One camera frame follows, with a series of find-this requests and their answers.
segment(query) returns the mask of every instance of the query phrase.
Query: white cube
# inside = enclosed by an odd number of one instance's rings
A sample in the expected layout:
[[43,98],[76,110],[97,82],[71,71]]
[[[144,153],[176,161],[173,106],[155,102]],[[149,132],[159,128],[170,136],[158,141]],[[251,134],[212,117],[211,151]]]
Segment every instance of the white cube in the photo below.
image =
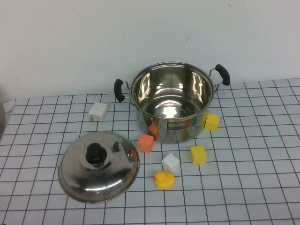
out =
[[174,156],[172,153],[170,153],[163,159],[164,168],[166,168],[170,172],[176,170],[179,167],[179,165],[179,159],[177,159],[176,156]]
[[95,102],[89,111],[90,121],[103,121],[108,111],[108,104]]

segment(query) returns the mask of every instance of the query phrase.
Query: yellow rubber duck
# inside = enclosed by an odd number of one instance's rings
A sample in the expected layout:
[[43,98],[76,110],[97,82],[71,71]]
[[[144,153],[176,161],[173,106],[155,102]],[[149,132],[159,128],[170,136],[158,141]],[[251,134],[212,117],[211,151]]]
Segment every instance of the yellow rubber duck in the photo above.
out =
[[169,189],[174,185],[175,182],[174,175],[165,171],[158,171],[153,179],[156,187],[160,189]]

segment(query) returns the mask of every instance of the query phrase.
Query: pot lid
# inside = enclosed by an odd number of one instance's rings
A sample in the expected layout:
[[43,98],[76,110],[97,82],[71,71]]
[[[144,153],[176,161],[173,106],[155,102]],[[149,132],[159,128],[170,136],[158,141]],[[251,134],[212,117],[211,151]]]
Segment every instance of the pot lid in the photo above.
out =
[[140,166],[135,147],[123,137],[95,132],[72,143],[58,170],[62,189],[83,203],[100,203],[126,191]]

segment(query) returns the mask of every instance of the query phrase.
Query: grid tablecloth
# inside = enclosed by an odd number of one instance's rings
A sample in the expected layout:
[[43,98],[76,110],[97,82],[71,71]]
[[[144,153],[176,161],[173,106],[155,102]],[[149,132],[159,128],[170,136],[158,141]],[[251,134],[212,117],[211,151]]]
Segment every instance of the grid tablecloth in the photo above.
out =
[[[89,122],[95,102],[109,105],[103,122]],[[217,132],[203,130],[181,144],[155,143],[139,152],[130,189],[100,204],[84,204],[61,189],[57,169],[80,136],[110,131],[134,145],[141,135],[135,108],[113,94],[19,99],[0,141],[0,223],[300,224],[300,79],[222,86],[209,113]],[[192,165],[189,149],[204,145],[207,163]],[[175,185],[163,191],[152,176],[162,158],[180,159]]]

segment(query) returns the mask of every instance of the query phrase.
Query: white wall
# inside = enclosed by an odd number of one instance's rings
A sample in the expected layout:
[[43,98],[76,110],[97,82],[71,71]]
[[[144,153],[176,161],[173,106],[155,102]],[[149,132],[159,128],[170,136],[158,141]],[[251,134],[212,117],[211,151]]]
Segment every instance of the white wall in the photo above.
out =
[[235,83],[299,77],[299,8],[298,0],[1,0],[0,97],[112,92],[116,78],[131,83],[171,60],[205,71],[220,63]]

